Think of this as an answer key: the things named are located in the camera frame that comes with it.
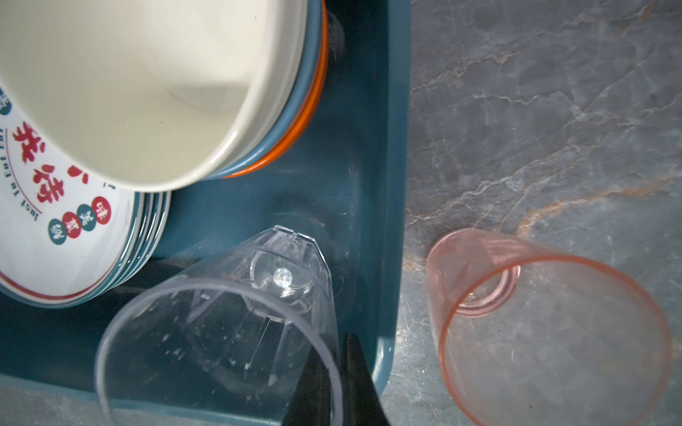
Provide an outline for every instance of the cup rim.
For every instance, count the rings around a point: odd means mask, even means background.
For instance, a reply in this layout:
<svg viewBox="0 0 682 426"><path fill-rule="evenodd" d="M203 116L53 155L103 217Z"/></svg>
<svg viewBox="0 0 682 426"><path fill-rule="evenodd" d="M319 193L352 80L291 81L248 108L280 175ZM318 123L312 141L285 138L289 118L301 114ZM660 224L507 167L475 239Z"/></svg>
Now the cup rim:
<svg viewBox="0 0 682 426"><path fill-rule="evenodd" d="M312 328L306 320L297 314L292 308L280 302L277 298L270 296L260 290L247 287L233 281L223 281L210 278L189 278L187 277L182 284L176 284L170 279L166 283L161 283L156 287L141 293L125 304L118 311L116 316L106 327L102 339L95 355L95 391L102 409L102 413L109 425L116 425L111 418L109 398L106 395L106 360L109 356L114 337L125 326L126 322L137 314L139 309L152 303L161 296L173 294L181 291L193 291L198 289L225 291L239 296L249 297L262 303L263 305L282 312L294 326L308 339L310 345L317 351L324 366L329 372L329 383L331 385L331 400L334 407L333 426L343 425L343 390L341 375L337 366L338 354L333 354L322 340L320 335Z"/></svg>
<svg viewBox="0 0 682 426"><path fill-rule="evenodd" d="M462 232L465 230L470 230L470 229L475 229L475 228L465 228L465 229L460 229L456 230L454 232L450 232L444 237L440 238L436 244L434 244L433 248L429 251L428 257L431 256L431 253L433 253L434 249L440 245L446 238L451 237L453 234L457 232ZM532 241L528 241L531 244L534 245L542 245L539 243L534 243ZM656 320L659 323L659 329L662 332L662 335L664 337L665 341L665 353L667 354L665 360L664 360L664 367L663 371L660 375L660 378L658 380L658 385L655 387L655 390L653 392L652 397L650 398L649 402L646 404L646 406L638 413L632 420L630 420L627 424L634 426L639 424L641 420L648 414L650 413L656 403L658 402L659 398L661 397L661 394L666 388L666 384L668 381L668 377L670 376L670 370L672 368L672 335L670 334L670 329L668 328L668 322L666 320L666 317L663 313L663 309L656 303L655 299L653 296L651 296L642 286L640 286L639 283L637 283L635 280L632 278L628 277L626 274L618 271L617 269L614 269L606 264L597 262L596 260L588 259L588 258L583 258L581 256L575 256L573 254L565 254L561 252L557 252L555 249L552 249L551 247L548 247L550 250L552 250L551 254L544 254L544 255L532 255L532 256L527 256L527 257L521 257L517 260L512 260L512 261L507 261L498 266L497 268L493 269L491 272L488 272L484 275L482 275L480 278L476 279L474 281L474 284L471 285L468 289L466 289L463 293L462 296L458 298L453 303L452 308L450 308L450 311L448 312L447 316L445 317L445 322L443 323L443 328L441 329L441 333L439 336L438 340L438 347L436 348L438 352L438 360L439 364L441 365L441 375L443 376L443 381L445 383L445 387L447 387L448 392L450 393L450 396L452 396L452 399L455 401L457 406L478 426L489 426L486 425L482 420L480 420L478 417L476 417L467 407L465 404L466 399L457 391L457 389L453 386L453 380L452 377L450 376L450 373L447 369L447 364L445 362L445 343L447 341L447 331L450 327L450 324L452 323L452 320L454 316L456 315L457 309L459 308L459 305L461 302L464 301L466 296L474 291L477 287L480 285L484 284L486 281L489 279L501 274L502 272L519 266L522 267L524 265L532 264L532 263L541 263L541 262L567 262L567 263L576 263L580 264L585 267L589 267L592 269L595 269L598 272L601 272L606 275L611 275L618 280L622 282L622 284L626 287L628 287L630 290L633 290L637 295L642 297L644 303L651 309L653 312Z"/></svg>

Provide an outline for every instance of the red circle with character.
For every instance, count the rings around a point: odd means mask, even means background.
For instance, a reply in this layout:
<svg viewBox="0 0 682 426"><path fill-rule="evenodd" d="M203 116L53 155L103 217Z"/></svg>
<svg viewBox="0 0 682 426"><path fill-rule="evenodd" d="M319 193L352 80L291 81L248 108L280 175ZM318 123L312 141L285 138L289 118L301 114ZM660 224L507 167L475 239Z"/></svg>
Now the red circle with character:
<svg viewBox="0 0 682 426"><path fill-rule="evenodd" d="M105 197L95 197L95 199L92 200L91 207L95 212L95 220L97 220L97 223L102 225L109 223L109 219L111 219L111 206Z"/></svg>
<svg viewBox="0 0 682 426"><path fill-rule="evenodd" d="M75 213L70 211L64 213L64 216L61 217L61 223L64 224L69 238L76 238L80 235L80 220L78 220L78 216Z"/></svg>

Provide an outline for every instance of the green circle with character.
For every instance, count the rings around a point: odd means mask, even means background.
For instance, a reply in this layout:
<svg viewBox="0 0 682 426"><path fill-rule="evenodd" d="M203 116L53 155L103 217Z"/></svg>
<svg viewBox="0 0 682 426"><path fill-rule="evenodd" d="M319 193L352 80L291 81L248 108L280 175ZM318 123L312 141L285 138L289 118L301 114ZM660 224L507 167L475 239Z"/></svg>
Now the green circle with character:
<svg viewBox="0 0 682 426"><path fill-rule="evenodd" d="M12 103L5 92L0 89L0 115L7 115L12 110Z"/></svg>
<svg viewBox="0 0 682 426"><path fill-rule="evenodd" d="M61 245L66 241L66 227L59 219L52 219L47 225L47 233L54 244Z"/></svg>
<svg viewBox="0 0 682 426"><path fill-rule="evenodd" d="M95 218L95 211L87 204L81 204L76 210L76 216L80 220L80 225L84 231L92 231L97 225L97 219Z"/></svg>

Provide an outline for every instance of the stacked plates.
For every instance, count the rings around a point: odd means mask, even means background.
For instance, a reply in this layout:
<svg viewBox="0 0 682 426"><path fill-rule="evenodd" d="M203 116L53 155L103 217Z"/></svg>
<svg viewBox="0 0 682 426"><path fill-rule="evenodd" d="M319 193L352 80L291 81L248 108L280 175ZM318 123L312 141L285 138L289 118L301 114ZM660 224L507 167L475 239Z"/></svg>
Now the stacked plates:
<svg viewBox="0 0 682 426"><path fill-rule="evenodd" d="M0 89L0 291L68 307L139 271L166 224L171 194L115 187L79 170Z"/></svg>

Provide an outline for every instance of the stacked bowls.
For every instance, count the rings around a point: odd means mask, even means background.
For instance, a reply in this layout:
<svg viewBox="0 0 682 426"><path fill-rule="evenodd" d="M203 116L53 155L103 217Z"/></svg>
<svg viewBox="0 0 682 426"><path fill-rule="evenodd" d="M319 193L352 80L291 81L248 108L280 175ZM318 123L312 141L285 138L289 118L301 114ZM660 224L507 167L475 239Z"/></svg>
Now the stacked bowls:
<svg viewBox="0 0 682 426"><path fill-rule="evenodd" d="M258 170L298 139L327 17L321 0L9 0L0 56L0 86L73 165L163 192Z"/></svg>

